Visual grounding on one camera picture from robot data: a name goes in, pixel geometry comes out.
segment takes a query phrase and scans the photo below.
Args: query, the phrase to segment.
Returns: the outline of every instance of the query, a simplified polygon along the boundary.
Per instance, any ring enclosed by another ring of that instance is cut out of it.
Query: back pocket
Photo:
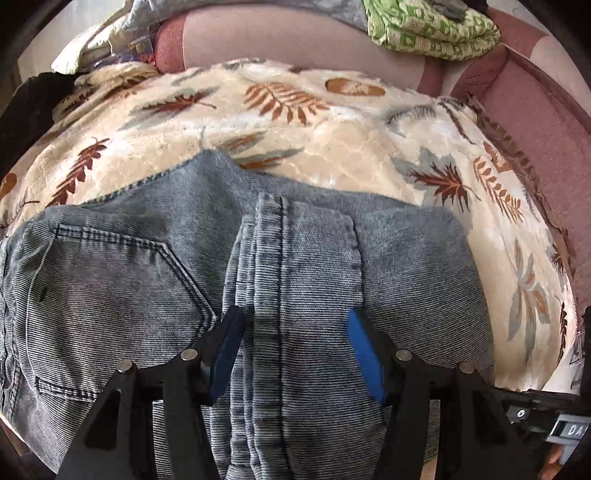
[[[93,401],[117,363],[167,362],[215,319],[168,246],[59,225],[27,298],[26,343],[42,394]]]

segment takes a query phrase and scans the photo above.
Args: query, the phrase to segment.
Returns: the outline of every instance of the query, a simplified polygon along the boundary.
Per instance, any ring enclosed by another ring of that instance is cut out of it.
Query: stitching
[[[77,240],[86,240],[92,242],[101,242],[107,244],[117,244],[117,245],[128,245],[128,246],[136,246],[138,248],[148,249],[154,251],[160,255],[160,257],[164,260],[164,262],[168,265],[171,269],[173,274],[177,277],[177,279],[181,282],[189,297],[192,299],[195,306],[199,309],[202,314],[202,320],[199,322],[197,328],[195,328],[195,333],[191,342],[194,340],[205,330],[209,330],[212,323],[215,321],[215,313],[207,299],[203,296],[203,294],[199,291],[197,284],[194,280],[189,276],[188,272],[182,266],[182,263],[174,256],[172,251],[169,250],[168,246],[162,242],[157,242],[154,240],[150,240],[147,238],[141,237],[134,237],[131,235],[125,235],[122,233],[116,232],[109,232],[104,230],[99,230],[91,227],[79,227],[74,225],[65,225],[65,224],[58,224],[54,229],[53,232],[55,234],[54,239],[56,238],[73,238]],[[53,241],[49,245],[47,252],[49,252],[51,246],[53,245]],[[45,256],[41,262],[41,265],[38,271],[44,264]],[[31,287],[34,284],[35,278],[33,278],[31,282]],[[28,340],[25,340],[25,344],[28,347]],[[40,394],[45,395],[52,395],[54,397],[64,398],[66,400],[78,400],[78,401],[87,401],[92,402],[95,401],[98,397],[98,393],[88,391],[88,390],[81,390],[77,388],[71,387],[64,387],[59,385],[54,385],[47,380],[43,380],[40,377],[35,376],[35,387]]]
[[[277,315],[277,346],[279,347],[279,356],[277,359],[277,363],[279,366],[279,432],[281,435],[280,445],[283,455],[285,456],[285,463],[287,465],[287,472],[290,478],[293,478],[293,471],[290,465],[290,458],[287,455],[287,447],[285,442],[285,434],[284,434],[284,422],[283,422],[283,361],[281,353],[283,351],[283,338],[281,334],[281,306],[282,306],[282,297],[281,297],[281,280],[283,279],[283,242],[285,241],[285,221],[287,220],[286,210],[287,206],[284,203],[284,198],[279,198],[279,207],[280,207],[280,215],[281,215],[281,241],[279,242],[279,288],[277,289],[277,303],[279,305],[279,311]]]
[[[173,271],[178,280],[182,283],[183,287],[187,290],[189,296],[194,301],[197,308],[203,315],[202,324],[196,329],[194,338],[199,333],[203,333],[204,329],[209,329],[212,319],[215,317],[213,309],[203,297],[203,294],[199,292],[196,285],[193,285],[194,281],[187,278],[188,273],[181,267],[181,263],[168,249],[167,245],[162,242],[156,242],[147,238],[141,238],[131,235],[125,235],[122,233],[108,232],[104,230],[98,230],[90,227],[76,227],[73,225],[59,224],[56,229],[56,236],[65,238],[76,238],[80,240],[87,240],[93,242],[103,242],[114,245],[128,245],[136,246],[152,250],[162,257],[166,264]]]
[[[95,401],[99,393],[79,388],[62,387],[55,385],[40,377],[35,377],[35,387],[38,392],[45,395],[66,398],[68,400]]]
[[[31,228],[33,227],[33,224],[30,223],[29,225],[27,225],[24,229],[24,232],[22,233],[22,238],[21,238],[21,243],[18,246],[18,252],[17,252],[17,256],[16,258],[22,258],[21,254],[22,254],[22,249],[23,249],[23,245],[25,243],[24,239],[25,237],[28,235],[29,231],[31,230]],[[18,311],[18,307],[17,307],[17,302],[15,302],[14,300],[14,288],[11,289],[10,291],[10,298],[12,300],[12,305],[15,306],[14,312],[12,314],[12,356],[14,357],[14,372],[12,373],[12,391],[10,392],[10,398],[8,399],[8,411],[6,413],[6,418],[8,421],[12,422],[12,414],[14,412],[14,405],[16,405],[17,402],[17,391],[20,387],[21,381],[20,381],[20,375],[17,375],[17,370],[19,370],[19,354],[18,354],[18,348],[15,342],[15,338],[16,335],[14,335],[15,332],[15,322],[17,319],[17,311]]]
[[[56,238],[57,238],[57,232],[55,233],[55,235],[53,236],[53,238],[49,242],[49,245],[47,245],[47,249],[45,250],[45,252],[43,253],[43,256],[41,257],[41,262],[39,263],[39,267],[37,267],[37,269],[35,270],[35,273],[33,274],[33,277],[31,279],[31,283],[29,285],[29,289],[27,292],[27,303],[26,303],[26,308],[25,308],[25,353],[27,356],[27,360],[29,361],[29,366],[31,367],[31,371],[33,372],[33,375],[35,375],[35,369],[33,367],[33,362],[31,362],[31,355],[29,355],[29,305],[31,304],[31,293],[33,292],[33,287],[35,286],[35,281],[37,280],[37,276],[39,275],[39,272],[41,271],[41,269],[45,265],[45,260],[47,259],[47,255],[49,254],[49,250],[51,250],[51,247],[53,247],[53,243],[56,241]]]
[[[178,164],[178,165],[176,165],[174,167],[167,168],[166,170],[163,170],[161,172],[158,172],[158,173],[156,173],[154,175],[151,175],[151,176],[146,177],[144,179],[138,180],[137,182],[132,183],[130,185],[127,185],[127,186],[123,187],[122,189],[117,190],[116,192],[109,193],[107,195],[104,195],[102,197],[98,197],[98,198],[93,199],[93,200],[89,200],[88,202],[84,202],[84,203],[81,204],[81,206],[84,206],[84,205],[96,205],[98,203],[108,202],[109,200],[112,200],[114,198],[117,198],[119,195],[121,195],[124,192],[128,192],[130,190],[136,189],[137,187],[140,187],[142,185],[145,185],[145,184],[147,184],[147,183],[149,183],[151,181],[158,180],[160,177],[164,177],[165,175],[168,175],[169,173],[172,173],[172,172],[174,172],[176,170],[179,170],[179,169],[183,168],[185,165],[191,163],[192,161],[195,161],[198,156],[200,156],[203,152],[206,152],[206,151],[212,151],[212,150],[207,149],[207,150],[203,150],[201,152],[197,152],[193,157],[189,158],[188,160],[185,160],[184,162],[181,162],[180,164]]]
[[[357,242],[356,245],[353,246],[354,250],[357,250],[359,252],[359,275],[361,276],[361,281],[360,283],[360,288],[361,288],[361,302],[362,302],[362,306],[365,307],[365,290],[363,288],[363,255],[361,253],[361,248],[359,246],[359,232],[357,231],[357,227],[355,226],[355,221],[353,220],[353,218],[351,218],[351,230],[353,231],[353,234],[355,235],[355,241]]]

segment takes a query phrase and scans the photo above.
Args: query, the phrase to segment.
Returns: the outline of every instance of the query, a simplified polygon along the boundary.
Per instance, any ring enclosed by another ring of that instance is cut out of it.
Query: blue foam pad
[[[355,351],[355,358],[369,394],[384,406],[387,396],[384,387],[384,369],[355,309],[349,311],[349,341]]]

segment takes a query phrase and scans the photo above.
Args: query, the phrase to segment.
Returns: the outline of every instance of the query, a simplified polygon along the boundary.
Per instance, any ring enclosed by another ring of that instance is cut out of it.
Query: black fabric
[[[15,92],[0,116],[0,178],[53,125],[51,111],[74,89],[78,75],[42,73]]]
[[[591,407],[591,306],[585,309],[583,314],[584,321],[584,340],[583,352],[585,355],[583,376],[581,378],[580,395],[583,403]]]
[[[486,3],[486,0],[464,0],[464,2],[470,8],[473,8],[481,14],[486,15],[486,13],[488,12],[488,4]]]

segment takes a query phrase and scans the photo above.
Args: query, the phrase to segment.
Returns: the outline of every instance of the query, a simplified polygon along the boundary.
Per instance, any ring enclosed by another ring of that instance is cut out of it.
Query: green patterned fabric
[[[493,21],[469,8],[462,23],[439,14],[425,0],[363,0],[368,33],[392,50],[445,60],[480,57],[499,43]]]

